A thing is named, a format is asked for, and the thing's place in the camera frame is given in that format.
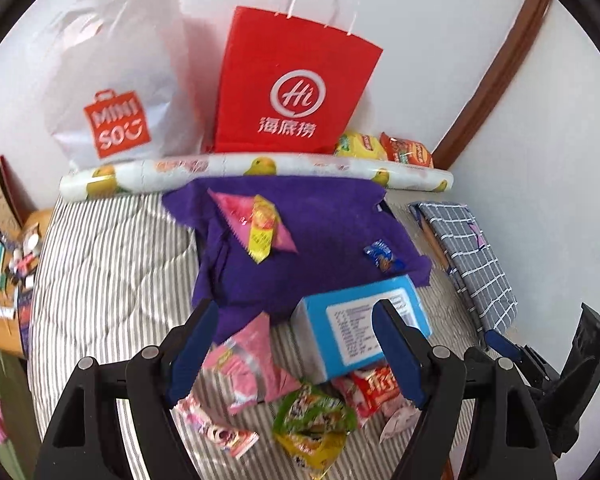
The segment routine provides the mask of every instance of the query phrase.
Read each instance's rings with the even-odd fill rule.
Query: robotic arm
[[[422,410],[392,480],[440,480],[463,399],[475,399],[475,409],[461,480],[555,479],[552,455],[575,443],[577,422],[600,382],[600,316],[582,309],[558,375],[533,349],[494,331],[485,339],[503,357],[469,348],[461,360],[444,346],[431,347],[388,300],[376,303],[376,337],[403,395]],[[204,301],[159,347],[107,365],[81,359],[49,423],[34,480],[132,480],[117,399],[129,400],[152,480],[200,480],[170,409],[188,395],[217,324],[218,306]]]

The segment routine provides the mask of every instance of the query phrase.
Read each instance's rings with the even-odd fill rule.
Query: purple cloth
[[[256,264],[208,189],[260,194],[273,202],[298,254],[272,250]],[[429,285],[431,261],[418,253],[400,222],[379,210],[383,198],[384,188],[374,182],[322,176],[199,178],[165,193],[165,208],[206,240],[191,303],[205,298],[218,303],[214,341],[224,342],[262,311],[272,324],[287,320],[304,296],[391,278],[364,253],[379,239],[405,263],[415,286]]]

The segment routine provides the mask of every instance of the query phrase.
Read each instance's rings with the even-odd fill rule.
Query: blue checkered cloth
[[[518,302],[507,277],[465,205],[451,202],[414,202],[411,213],[422,227],[426,221],[444,251],[446,270],[484,345],[484,332],[504,334],[518,312]]]

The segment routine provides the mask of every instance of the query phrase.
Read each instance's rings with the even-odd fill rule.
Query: white plastic bag
[[[33,52],[46,127],[74,168],[201,151],[178,0],[77,0]]]

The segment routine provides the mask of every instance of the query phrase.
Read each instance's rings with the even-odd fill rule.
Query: wooden desk
[[[23,230],[27,227],[38,223],[38,229],[42,239],[45,239],[46,230],[49,226],[51,219],[52,210],[42,210],[32,213],[24,224]],[[11,255],[6,253],[4,256],[4,268],[7,267]],[[14,287],[11,283],[7,284],[6,295],[8,298],[13,299]],[[13,306],[13,301],[5,298],[3,292],[0,291],[0,305],[1,306]],[[20,341],[20,326],[18,324],[18,316],[15,319],[0,319],[0,350],[4,350],[10,354],[14,354],[17,357],[23,357],[22,343]]]

